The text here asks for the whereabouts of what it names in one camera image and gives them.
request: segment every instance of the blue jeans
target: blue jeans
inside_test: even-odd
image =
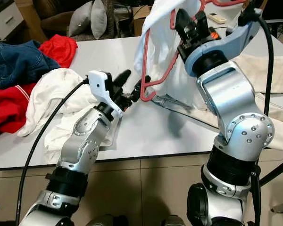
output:
[[[41,76],[60,65],[38,50],[31,40],[20,45],[0,44],[0,89],[37,82]]]

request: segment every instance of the cardboard box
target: cardboard box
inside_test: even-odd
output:
[[[143,22],[147,15],[150,14],[150,7],[148,5],[133,7],[133,24],[134,24],[134,35],[140,36],[142,34]]]

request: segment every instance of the beige tile floor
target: beige tile floor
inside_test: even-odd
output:
[[[177,214],[186,225],[189,187],[198,183],[200,166],[207,154],[96,163],[89,174],[86,195],[73,215],[76,226],[84,226],[101,214],[125,214],[131,226],[159,226],[169,214]],[[283,162],[283,152],[264,150],[259,165],[262,176]],[[22,216],[47,185],[44,178],[52,167],[30,169],[25,181]],[[0,171],[0,220],[13,220],[20,170]],[[262,226],[283,226],[283,214],[270,206],[283,202],[283,174],[262,188]],[[246,219],[254,218],[251,197]]]

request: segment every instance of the drawer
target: drawer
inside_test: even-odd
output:
[[[0,12],[0,38],[6,38],[22,21],[23,17],[16,3],[6,7]]]

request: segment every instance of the pillow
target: pillow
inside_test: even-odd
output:
[[[90,15],[91,30],[95,39],[99,39],[107,28],[107,14],[101,0],[95,0]]]
[[[89,1],[78,8],[70,19],[68,36],[75,36],[82,33],[90,22],[92,1]]]

